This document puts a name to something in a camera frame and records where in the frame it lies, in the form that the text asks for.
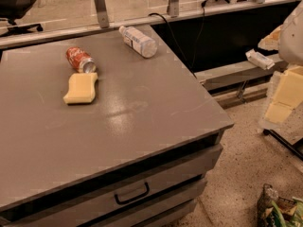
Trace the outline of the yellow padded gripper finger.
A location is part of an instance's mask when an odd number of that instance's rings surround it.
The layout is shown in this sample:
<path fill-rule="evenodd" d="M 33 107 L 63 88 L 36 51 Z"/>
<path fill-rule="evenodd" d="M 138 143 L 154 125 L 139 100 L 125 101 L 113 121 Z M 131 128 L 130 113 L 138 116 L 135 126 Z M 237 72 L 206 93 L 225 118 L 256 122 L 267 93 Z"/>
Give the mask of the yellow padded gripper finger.
<path fill-rule="evenodd" d="M 284 122 L 303 102 L 303 67 L 293 66 L 283 73 L 274 72 L 268 97 L 264 119 L 273 124 Z"/>

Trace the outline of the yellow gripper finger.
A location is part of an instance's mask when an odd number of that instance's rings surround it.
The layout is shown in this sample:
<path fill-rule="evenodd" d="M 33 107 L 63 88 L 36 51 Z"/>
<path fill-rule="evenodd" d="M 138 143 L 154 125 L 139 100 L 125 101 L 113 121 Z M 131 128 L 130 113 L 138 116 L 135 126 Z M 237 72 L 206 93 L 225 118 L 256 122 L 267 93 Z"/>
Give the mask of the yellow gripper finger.
<path fill-rule="evenodd" d="M 278 42 L 280 37 L 281 26 L 275 28 L 269 35 L 264 37 L 258 43 L 258 48 L 264 50 L 278 50 Z"/>

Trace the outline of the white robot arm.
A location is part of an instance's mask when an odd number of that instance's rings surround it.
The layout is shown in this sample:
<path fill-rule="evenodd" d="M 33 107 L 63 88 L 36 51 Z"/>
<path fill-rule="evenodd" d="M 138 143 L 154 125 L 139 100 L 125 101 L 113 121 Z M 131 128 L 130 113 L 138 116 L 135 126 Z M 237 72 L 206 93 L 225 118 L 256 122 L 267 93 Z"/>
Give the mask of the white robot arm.
<path fill-rule="evenodd" d="M 264 50 L 278 51 L 288 63 L 283 73 L 274 72 L 259 124 L 265 129 L 278 128 L 303 102 L 303 1 L 281 26 L 258 43 Z"/>

